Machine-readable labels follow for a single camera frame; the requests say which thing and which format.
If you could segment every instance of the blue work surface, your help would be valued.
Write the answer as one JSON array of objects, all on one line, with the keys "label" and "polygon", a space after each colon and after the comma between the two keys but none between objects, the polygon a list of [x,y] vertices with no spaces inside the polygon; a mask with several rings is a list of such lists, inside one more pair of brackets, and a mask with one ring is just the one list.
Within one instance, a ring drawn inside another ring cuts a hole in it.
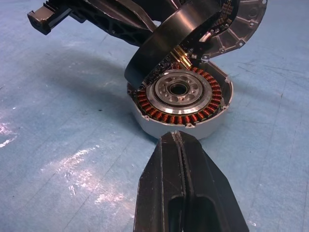
[{"label": "blue work surface", "polygon": [[[137,50],[89,22],[48,36],[42,0],[0,0],[0,231],[131,232],[156,140],[128,106]],[[240,50],[213,61],[235,94],[204,149],[251,231],[309,231],[309,1],[269,0]]]}]

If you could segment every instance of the copper winding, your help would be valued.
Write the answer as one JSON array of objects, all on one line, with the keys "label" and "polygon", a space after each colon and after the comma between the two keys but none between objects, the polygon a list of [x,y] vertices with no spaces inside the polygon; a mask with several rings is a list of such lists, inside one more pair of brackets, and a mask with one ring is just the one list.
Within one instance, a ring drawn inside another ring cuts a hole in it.
[{"label": "copper winding", "polygon": [[158,111],[154,117],[155,117],[156,119],[160,120],[161,117],[162,117],[162,112]]},{"label": "copper winding", "polygon": [[153,109],[149,114],[150,114],[150,116],[154,116],[157,112],[158,112],[158,110]]},{"label": "copper winding", "polygon": [[198,112],[197,115],[198,115],[198,117],[199,117],[200,120],[205,119],[205,116],[204,116],[201,112]]},{"label": "copper winding", "polygon": [[185,116],[185,123],[186,123],[186,124],[190,123],[190,118],[189,118],[189,116]]},{"label": "copper winding", "polygon": [[183,117],[178,116],[178,124],[182,124],[183,123]]},{"label": "copper winding", "polygon": [[192,120],[193,123],[198,122],[198,119],[195,115],[190,115],[190,116],[191,116],[191,120]]},{"label": "copper winding", "polygon": [[164,114],[162,117],[162,122],[167,122],[168,121],[169,116]]},{"label": "copper winding", "polygon": [[[181,69],[181,66],[175,63],[172,65],[172,69]],[[141,90],[136,94],[138,106],[151,118],[164,123],[187,125],[196,124],[200,121],[210,118],[220,108],[222,100],[222,92],[220,85],[218,84],[216,79],[214,79],[209,73],[203,71],[202,69],[191,67],[190,70],[203,76],[211,86],[212,99],[210,100],[209,104],[205,106],[204,109],[191,115],[169,115],[156,109],[150,104],[145,90]]]},{"label": "copper winding", "polygon": [[171,115],[171,116],[170,116],[169,122],[172,123],[172,124],[175,123],[175,116],[174,116],[174,115]]}]

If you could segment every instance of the center bearing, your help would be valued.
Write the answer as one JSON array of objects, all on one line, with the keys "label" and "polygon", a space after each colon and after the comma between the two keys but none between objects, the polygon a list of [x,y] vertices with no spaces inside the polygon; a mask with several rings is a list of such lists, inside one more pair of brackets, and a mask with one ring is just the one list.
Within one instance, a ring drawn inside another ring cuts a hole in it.
[{"label": "center bearing", "polygon": [[196,113],[212,98],[209,82],[200,74],[168,70],[146,89],[149,102],[158,110],[173,115]]}]

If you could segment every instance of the metal disc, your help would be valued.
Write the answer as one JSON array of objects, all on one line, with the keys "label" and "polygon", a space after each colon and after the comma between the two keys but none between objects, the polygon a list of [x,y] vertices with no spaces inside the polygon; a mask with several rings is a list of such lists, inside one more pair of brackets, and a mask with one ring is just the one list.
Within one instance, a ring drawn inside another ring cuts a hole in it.
[{"label": "metal disc", "polygon": [[192,71],[169,70],[146,89],[149,102],[167,114],[198,112],[210,102],[212,89],[208,81]]},{"label": "metal disc", "polygon": [[226,30],[213,34],[210,40],[192,44],[192,58],[206,61],[212,57],[243,47],[253,36],[264,17],[268,0],[234,0],[237,14]]}]

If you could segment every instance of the black clamp jaw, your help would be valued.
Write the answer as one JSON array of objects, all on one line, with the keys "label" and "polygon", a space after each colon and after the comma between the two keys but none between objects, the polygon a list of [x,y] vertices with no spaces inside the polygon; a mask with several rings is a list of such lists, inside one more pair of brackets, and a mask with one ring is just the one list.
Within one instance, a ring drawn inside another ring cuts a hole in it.
[{"label": "black clamp jaw", "polygon": [[134,232],[248,232],[232,188],[199,141],[161,137],[139,183]]}]

